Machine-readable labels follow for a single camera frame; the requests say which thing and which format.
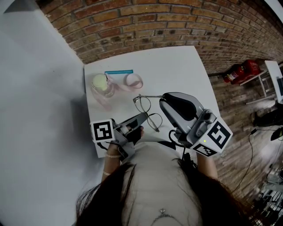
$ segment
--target blue ruler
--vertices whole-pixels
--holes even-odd
[[[133,70],[123,70],[123,71],[107,71],[105,74],[114,75],[114,74],[133,74]]]

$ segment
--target wooden floor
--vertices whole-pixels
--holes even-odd
[[[255,111],[259,115],[270,112],[274,109],[275,101],[265,100],[256,104],[245,104],[263,95],[260,83],[256,79],[244,86],[224,83],[220,76],[210,77],[210,82],[220,114],[234,133],[221,156],[215,158],[219,180],[233,191],[244,176],[252,156],[249,134],[254,127],[250,114]],[[274,126],[259,129],[277,128]],[[271,134],[272,131],[257,131],[250,136],[253,146],[252,164],[240,187],[234,192],[234,195],[247,202],[252,201],[259,192],[267,173],[270,172],[270,164],[281,157],[283,145],[279,150],[281,142],[279,140],[271,142]]]

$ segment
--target bracelet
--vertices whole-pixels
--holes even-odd
[[[114,144],[114,145],[117,145],[118,147],[120,146],[120,145],[117,144],[117,143],[111,143],[111,142],[106,142],[106,143],[108,143],[108,144]]]
[[[103,171],[103,173],[104,173],[105,175],[107,175],[107,176],[111,175],[111,173],[106,173],[106,172],[104,172],[104,171]]]
[[[109,155],[109,154],[105,153],[105,157],[109,157],[109,158],[120,158],[121,155],[120,155],[120,154],[119,154],[119,155]]]

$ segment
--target white table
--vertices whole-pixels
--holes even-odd
[[[144,86],[136,92],[117,91],[109,99],[111,111],[106,111],[93,97],[91,81],[95,74],[105,71],[130,70],[139,74]],[[139,114],[133,98],[142,95],[162,95],[167,92],[183,92],[195,96],[206,109],[219,116],[219,109],[209,78],[194,46],[178,46],[149,49],[114,56],[84,66],[86,94],[90,121],[114,118],[120,123]],[[152,139],[168,140],[173,126],[159,107],[159,99],[150,99],[149,113],[158,113],[163,118],[160,132],[155,132],[144,122],[144,141]],[[98,157],[104,157],[105,150],[96,149]]]
[[[266,60],[265,64],[267,66],[267,70],[264,70],[260,74],[240,83],[240,86],[242,86],[242,85],[258,78],[259,81],[260,81],[260,84],[261,84],[262,91],[264,93],[263,98],[259,98],[259,99],[254,100],[254,101],[247,102],[246,104],[253,104],[253,103],[257,103],[257,102],[260,102],[262,100],[271,99],[271,98],[276,98],[278,103],[280,103],[283,99],[283,96],[280,93],[279,85],[278,85],[278,82],[277,82],[278,78],[282,78],[282,73],[280,71],[280,67],[282,67],[283,64],[278,65],[276,61],[270,61],[270,60]],[[274,89],[275,89],[275,94],[267,95],[267,92],[270,91],[269,87],[267,89],[264,87],[264,82],[266,82],[266,85],[268,86],[267,77],[263,78],[263,79],[261,78],[261,76],[264,75],[265,73],[268,73],[271,77],[271,80],[272,80],[272,83],[273,83],[273,86],[274,86]]]

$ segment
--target brick wall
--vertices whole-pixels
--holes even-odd
[[[178,45],[194,45],[207,73],[283,61],[282,24],[263,0],[53,0],[42,11],[86,64]]]

